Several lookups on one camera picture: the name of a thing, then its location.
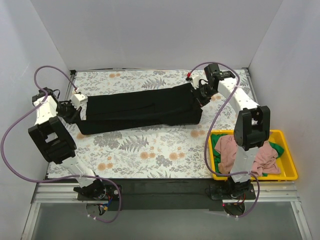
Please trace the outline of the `black t shirt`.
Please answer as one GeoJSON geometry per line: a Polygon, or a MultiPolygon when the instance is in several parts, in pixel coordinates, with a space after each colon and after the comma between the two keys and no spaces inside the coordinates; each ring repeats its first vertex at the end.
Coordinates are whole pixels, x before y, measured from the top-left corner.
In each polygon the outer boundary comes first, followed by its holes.
{"type": "Polygon", "coordinates": [[[197,125],[202,108],[189,83],[164,89],[88,97],[85,120],[75,123],[84,135],[155,125],[197,125]]]}

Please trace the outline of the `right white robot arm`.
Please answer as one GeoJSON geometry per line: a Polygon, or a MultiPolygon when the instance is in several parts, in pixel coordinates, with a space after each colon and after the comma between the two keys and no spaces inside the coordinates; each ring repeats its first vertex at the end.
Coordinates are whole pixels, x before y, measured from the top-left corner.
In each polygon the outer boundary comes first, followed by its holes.
{"type": "Polygon", "coordinates": [[[210,97],[219,93],[225,97],[222,104],[230,104],[237,114],[233,130],[234,140],[238,145],[236,159],[230,173],[233,182],[226,186],[227,195],[237,199],[245,192],[242,183],[248,182],[253,177],[252,166],[259,148],[270,136],[271,111],[267,106],[260,106],[252,100],[241,88],[241,78],[231,67],[221,71],[220,62],[203,62],[206,83],[192,77],[192,71],[187,74],[187,80],[192,81],[192,86],[204,104],[210,97]]]}

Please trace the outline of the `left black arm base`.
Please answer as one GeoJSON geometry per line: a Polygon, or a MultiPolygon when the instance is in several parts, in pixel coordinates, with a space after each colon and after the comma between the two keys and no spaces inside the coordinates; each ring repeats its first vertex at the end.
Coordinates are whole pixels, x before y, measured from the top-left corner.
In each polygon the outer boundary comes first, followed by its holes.
{"type": "Polygon", "coordinates": [[[79,201],[119,201],[119,193],[122,192],[122,186],[117,185],[117,188],[109,182],[95,179],[92,184],[86,187],[74,187],[79,201]]]}

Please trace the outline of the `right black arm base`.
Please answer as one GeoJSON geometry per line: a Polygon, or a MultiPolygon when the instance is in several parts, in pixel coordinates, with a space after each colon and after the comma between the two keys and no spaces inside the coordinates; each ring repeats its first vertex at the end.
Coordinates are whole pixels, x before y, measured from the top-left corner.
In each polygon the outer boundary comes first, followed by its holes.
{"type": "Polygon", "coordinates": [[[204,190],[211,200],[255,200],[256,193],[250,180],[234,182],[232,178],[225,181],[214,180],[204,190]]]}

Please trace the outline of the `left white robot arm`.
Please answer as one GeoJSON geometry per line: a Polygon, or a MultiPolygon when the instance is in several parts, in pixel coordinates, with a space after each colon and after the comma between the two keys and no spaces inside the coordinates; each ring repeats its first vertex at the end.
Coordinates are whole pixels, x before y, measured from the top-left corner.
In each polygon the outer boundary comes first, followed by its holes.
{"type": "Polygon", "coordinates": [[[76,156],[76,143],[61,121],[64,119],[73,124],[80,116],[81,104],[87,101],[82,93],[74,94],[71,100],[59,101],[52,89],[40,89],[32,97],[36,121],[28,133],[48,163],[64,168],[78,181],[81,190],[89,190],[95,200],[101,200],[106,196],[106,187],[97,179],[95,172],[76,156]]]}

